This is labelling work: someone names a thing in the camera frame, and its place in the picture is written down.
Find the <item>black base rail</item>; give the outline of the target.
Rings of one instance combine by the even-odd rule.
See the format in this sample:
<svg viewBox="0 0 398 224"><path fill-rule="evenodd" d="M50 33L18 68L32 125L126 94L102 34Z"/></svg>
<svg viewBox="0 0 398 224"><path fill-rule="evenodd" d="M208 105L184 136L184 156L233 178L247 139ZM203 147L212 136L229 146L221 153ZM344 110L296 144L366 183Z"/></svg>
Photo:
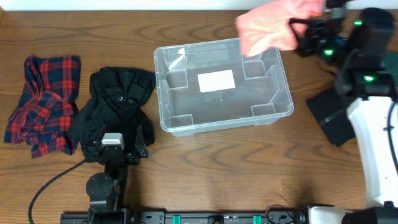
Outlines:
<svg viewBox="0 0 398 224"><path fill-rule="evenodd" d="M298 212L271 210L266 213L69 213L60 217L61 224L300 224L305 215Z"/></svg>

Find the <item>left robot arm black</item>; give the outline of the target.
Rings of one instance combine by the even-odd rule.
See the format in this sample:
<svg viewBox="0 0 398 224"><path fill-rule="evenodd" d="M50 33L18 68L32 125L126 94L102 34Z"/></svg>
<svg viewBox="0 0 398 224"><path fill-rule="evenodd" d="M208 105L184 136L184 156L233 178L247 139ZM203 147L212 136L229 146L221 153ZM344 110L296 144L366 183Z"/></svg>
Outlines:
<svg viewBox="0 0 398 224"><path fill-rule="evenodd" d="M92 175L86 183L90 208L85 223L139 223L139 215L124 204L124 194L129 166L139 165L149 155L142 126L137 128L132 149L125 146L121 133L104 133L89 144L88 155L103 165L104 171Z"/></svg>

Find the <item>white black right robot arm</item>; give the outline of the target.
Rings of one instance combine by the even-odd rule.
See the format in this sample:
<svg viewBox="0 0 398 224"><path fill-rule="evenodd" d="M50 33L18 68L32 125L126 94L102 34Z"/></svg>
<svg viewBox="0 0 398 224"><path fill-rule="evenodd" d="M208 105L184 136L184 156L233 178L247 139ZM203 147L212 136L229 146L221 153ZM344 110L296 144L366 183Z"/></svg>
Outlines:
<svg viewBox="0 0 398 224"><path fill-rule="evenodd" d="M395 19L387 10L363 9L348 38L340 36L343 4L330 8L329 19L305 19L297 35L297 53L319 55L335 66L335 90L352 98L346 114L353 127L366 181L366 208L341 210L330 205L306 206L298 223L397 222L397 87L386 70L386 48Z"/></svg>

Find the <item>red navy plaid shirt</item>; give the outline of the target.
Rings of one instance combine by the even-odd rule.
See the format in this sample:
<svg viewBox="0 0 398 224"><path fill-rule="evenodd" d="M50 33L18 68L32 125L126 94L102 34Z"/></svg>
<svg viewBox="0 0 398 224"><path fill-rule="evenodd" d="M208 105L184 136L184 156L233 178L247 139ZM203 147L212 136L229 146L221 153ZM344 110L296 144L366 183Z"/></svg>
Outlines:
<svg viewBox="0 0 398 224"><path fill-rule="evenodd" d="M9 117L4 142L30 145L33 159L55 151L74 154L78 143L67 132L78 113L80 71L76 55L27 57L24 88Z"/></svg>

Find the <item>black crumpled garment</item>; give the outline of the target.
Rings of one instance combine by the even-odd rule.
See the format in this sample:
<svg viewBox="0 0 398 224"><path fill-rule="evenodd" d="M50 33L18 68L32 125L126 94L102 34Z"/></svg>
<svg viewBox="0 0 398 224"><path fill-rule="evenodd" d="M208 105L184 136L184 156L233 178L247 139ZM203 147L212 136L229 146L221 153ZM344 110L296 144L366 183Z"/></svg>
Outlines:
<svg viewBox="0 0 398 224"><path fill-rule="evenodd" d="M140 68L103 67L90 76L91 98L78 112L68 137L78 141L86 158L86 149L96 140L104 124L105 133L121 133L125 146L134 147L137 127L141 124L146 146L155 142L150 119L141 110L154 91L154 72Z"/></svg>

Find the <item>clear plastic storage bin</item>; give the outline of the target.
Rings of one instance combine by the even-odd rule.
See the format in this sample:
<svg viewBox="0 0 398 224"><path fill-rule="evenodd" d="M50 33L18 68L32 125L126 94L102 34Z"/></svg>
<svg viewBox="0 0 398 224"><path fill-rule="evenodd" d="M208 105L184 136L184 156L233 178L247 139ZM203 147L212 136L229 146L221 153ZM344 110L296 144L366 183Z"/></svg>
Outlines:
<svg viewBox="0 0 398 224"><path fill-rule="evenodd" d="M161 128L174 136L272 124L294 111L279 49L245 57L238 38L154 51ZM232 70L236 87L202 93L198 74Z"/></svg>

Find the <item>dark green garment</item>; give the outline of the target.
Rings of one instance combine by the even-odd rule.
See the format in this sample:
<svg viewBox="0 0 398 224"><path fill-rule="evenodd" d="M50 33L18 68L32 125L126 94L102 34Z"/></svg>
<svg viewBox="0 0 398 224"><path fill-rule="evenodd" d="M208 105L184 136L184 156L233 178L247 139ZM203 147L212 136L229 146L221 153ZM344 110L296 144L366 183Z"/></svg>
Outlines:
<svg viewBox="0 0 398 224"><path fill-rule="evenodd" d="M398 84L398 53L387 51L384 57L384 66L386 70L392 75L395 85Z"/></svg>

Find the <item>pink shirt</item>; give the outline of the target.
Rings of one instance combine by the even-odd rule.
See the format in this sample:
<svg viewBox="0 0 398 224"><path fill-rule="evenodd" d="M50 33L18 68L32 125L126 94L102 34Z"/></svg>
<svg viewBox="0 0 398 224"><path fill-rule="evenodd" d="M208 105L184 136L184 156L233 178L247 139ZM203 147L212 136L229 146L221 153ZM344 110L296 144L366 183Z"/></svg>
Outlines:
<svg viewBox="0 0 398 224"><path fill-rule="evenodd" d="M269 48L296 49L298 42L289 26L290 19L320 16L323 6L323 0L276 0L238 16L235 26L241 53L253 57Z"/></svg>

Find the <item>white label in bin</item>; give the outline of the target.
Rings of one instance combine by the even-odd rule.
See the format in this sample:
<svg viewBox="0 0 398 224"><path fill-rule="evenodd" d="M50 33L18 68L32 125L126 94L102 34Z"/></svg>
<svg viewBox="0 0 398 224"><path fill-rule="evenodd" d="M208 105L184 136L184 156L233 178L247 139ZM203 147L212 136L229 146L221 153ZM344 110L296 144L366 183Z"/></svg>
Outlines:
<svg viewBox="0 0 398 224"><path fill-rule="evenodd" d="M235 88L232 70L198 74L198 84L202 93Z"/></svg>

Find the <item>black garment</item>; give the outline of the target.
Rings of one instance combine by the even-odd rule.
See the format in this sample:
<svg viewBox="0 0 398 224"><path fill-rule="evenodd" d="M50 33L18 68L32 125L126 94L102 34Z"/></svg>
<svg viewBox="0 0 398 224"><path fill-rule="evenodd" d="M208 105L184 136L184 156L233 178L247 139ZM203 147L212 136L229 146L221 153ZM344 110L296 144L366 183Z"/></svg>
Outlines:
<svg viewBox="0 0 398 224"><path fill-rule="evenodd" d="M134 147L137 127L141 124L146 146L155 142L150 119L141 110L154 91L154 72L140 68L103 67L90 76L91 98L78 112L68 137L78 141L86 158L86 149L96 140L104 124L105 133L121 133L125 146Z"/></svg>
<svg viewBox="0 0 398 224"><path fill-rule="evenodd" d="M340 147L355 138L347 117L347 106L334 87L307 99L306 104L332 145Z"/></svg>

